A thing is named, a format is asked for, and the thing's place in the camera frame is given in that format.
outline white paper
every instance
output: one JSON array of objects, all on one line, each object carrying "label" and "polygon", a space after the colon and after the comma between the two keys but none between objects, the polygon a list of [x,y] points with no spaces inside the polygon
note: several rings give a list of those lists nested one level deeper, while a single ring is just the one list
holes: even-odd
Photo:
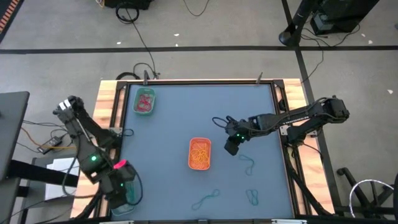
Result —
[{"label": "white paper", "polygon": [[[66,173],[72,162],[73,162],[73,158],[54,159],[52,164],[47,165],[47,168],[53,169],[53,170],[58,170],[58,171],[62,170],[62,172]],[[78,166],[79,166],[78,161],[75,161],[73,168],[70,170],[70,174],[78,175],[79,174]],[[74,195],[76,187],[65,187],[65,190],[68,193]],[[45,199],[46,200],[50,200],[50,199],[61,197],[61,196],[64,196],[61,185],[55,185],[55,184],[46,184],[45,185]]]}]

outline black stand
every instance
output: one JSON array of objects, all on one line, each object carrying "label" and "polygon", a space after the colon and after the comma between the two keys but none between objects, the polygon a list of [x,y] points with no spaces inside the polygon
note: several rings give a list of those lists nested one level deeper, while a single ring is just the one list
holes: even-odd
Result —
[{"label": "black stand", "polygon": [[[344,167],[337,170],[337,174],[342,176],[345,175],[350,186],[354,187],[357,183],[351,172],[348,168]],[[365,218],[382,218],[385,219],[383,215],[393,215],[393,208],[382,208],[381,205],[392,195],[393,190],[390,188],[383,186],[383,192],[377,195],[376,188],[374,186],[374,182],[371,182],[372,193],[373,193],[373,201],[369,202],[363,193],[360,186],[356,187],[354,192],[357,196],[359,202],[361,203],[360,207],[353,207],[353,211],[356,213],[361,213]],[[349,212],[348,206],[337,206],[335,207],[335,212]]]},{"label": "black stand", "polygon": [[[62,185],[65,173],[35,166],[26,162],[11,160],[7,176],[9,178],[20,177],[22,179],[36,180],[48,184]],[[65,186],[76,187],[78,179],[78,176],[68,174]]]}]

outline concrete floor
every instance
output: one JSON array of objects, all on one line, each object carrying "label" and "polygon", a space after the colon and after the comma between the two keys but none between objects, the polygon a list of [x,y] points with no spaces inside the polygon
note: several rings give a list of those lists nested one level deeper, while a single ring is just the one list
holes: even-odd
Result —
[{"label": "concrete floor", "polygon": [[[205,0],[187,2],[196,12],[203,8]],[[288,2],[294,12],[299,1]],[[374,45],[398,45],[398,30],[394,28],[398,22],[397,9],[397,1],[380,0],[361,23],[361,30],[347,38],[344,45],[368,45],[369,40]],[[277,36],[286,24],[280,0],[212,0],[201,17],[191,16],[182,1],[154,1],[137,21],[149,47],[281,45]],[[335,43],[339,38],[341,35],[331,35],[326,41]],[[0,44],[0,49],[91,47],[142,44],[133,26],[121,24],[114,10],[101,9],[89,0],[25,0]],[[320,60],[320,54],[303,52],[308,72]],[[294,52],[162,52],[153,56],[163,79],[256,78],[260,72],[264,72],[263,78],[301,78]],[[336,94],[351,112],[344,124],[325,126],[334,170],[346,166],[358,180],[394,180],[398,170],[398,138],[394,134],[398,128],[394,116],[398,109],[397,61],[396,51],[325,52],[324,63],[310,79],[314,96]],[[132,71],[137,62],[149,63],[150,58],[147,53],[0,55],[0,90],[29,91],[25,118],[57,123],[52,110],[60,100],[68,95],[80,96],[92,114],[100,81]],[[39,142],[49,138],[51,128],[26,127]],[[19,142],[31,146],[23,134]],[[14,154],[15,159],[26,162],[35,156],[19,146]],[[336,180],[341,200],[347,204],[349,185],[345,179]],[[32,209],[27,222],[52,218],[69,207],[60,204]],[[18,200],[14,210],[20,209]]]}]

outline blue rubber band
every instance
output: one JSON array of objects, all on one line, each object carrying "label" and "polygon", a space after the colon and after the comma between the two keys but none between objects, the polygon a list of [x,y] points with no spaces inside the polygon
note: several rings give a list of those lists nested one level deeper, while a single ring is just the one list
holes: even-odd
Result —
[{"label": "blue rubber band", "polygon": [[203,204],[203,202],[204,202],[206,199],[208,199],[208,198],[213,198],[213,197],[217,197],[217,196],[219,196],[219,195],[220,195],[220,190],[214,189],[213,193],[211,193],[210,195],[204,196],[199,202],[194,203],[194,204],[191,206],[191,209],[194,210],[194,211],[196,211],[196,210],[198,210],[198,209],[201,207],[201,205]]},{"label": "blue rubber band", "polygon": [[259,192],[255,189],[249,189],[246,190],[246,196],[249,199],[250,204],[252,204],[253,206],[257,206],[259,204]]},{"label": "blue rubber band", "polygon": [[243,154],[240,154],[240,155],[239,155],[239,160],[242,160],[242,161],[251,161],[251,165],[248,166],[244,172],[246,173],[246,175],[253,175],[254,160],[251,159],[251,158],[248,157],[248,156],[243,155]]}]

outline orange container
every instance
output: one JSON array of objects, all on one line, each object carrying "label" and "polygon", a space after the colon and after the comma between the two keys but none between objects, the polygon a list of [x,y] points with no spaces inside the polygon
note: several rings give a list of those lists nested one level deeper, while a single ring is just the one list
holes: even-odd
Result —
[{"label": "orange container", "polygon": [[189,142],[188,166],[195,170],[210,168],[211,141],[207,138],[193,138]]}]

